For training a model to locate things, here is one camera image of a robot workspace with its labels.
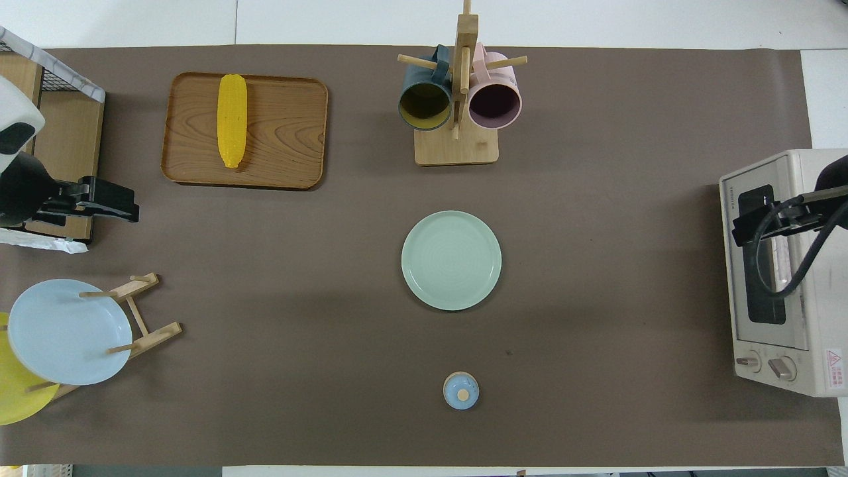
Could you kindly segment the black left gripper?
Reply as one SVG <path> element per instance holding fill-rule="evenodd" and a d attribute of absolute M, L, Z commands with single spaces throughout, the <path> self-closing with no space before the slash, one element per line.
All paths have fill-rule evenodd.
<path fill-rule="evenodd" d="M 66 225 L 67 217 L 94 217 L 102 215 L 138 223 L 140 206 L 135 203 L 135 192 L 111 182 L 83 176 L 76 182 L 58 181 L 60 190 L 48 198 L 33 215 L 34 221 L 56 226 Z"/>

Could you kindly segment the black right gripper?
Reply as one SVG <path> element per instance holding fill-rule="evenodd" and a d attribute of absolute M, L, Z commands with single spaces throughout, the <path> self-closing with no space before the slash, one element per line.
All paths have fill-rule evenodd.
<path fill-rule="evenodd" d="M 736 246 L 760 242 L 776 235 L 775 209 L 799 207 L 802 212 L 792 218 L 793 229 L 818 231 L 828 220 L 836 218 L 836 225 L 847 229 L 846 217 L 838 218 L 837 209 L 846 204 L 847 186 L 831 187 L 800 194 L 787 201 L 771 196 L 746 196 L 740 198 L 740 216 L 732 220 L 732 238 Z"/>

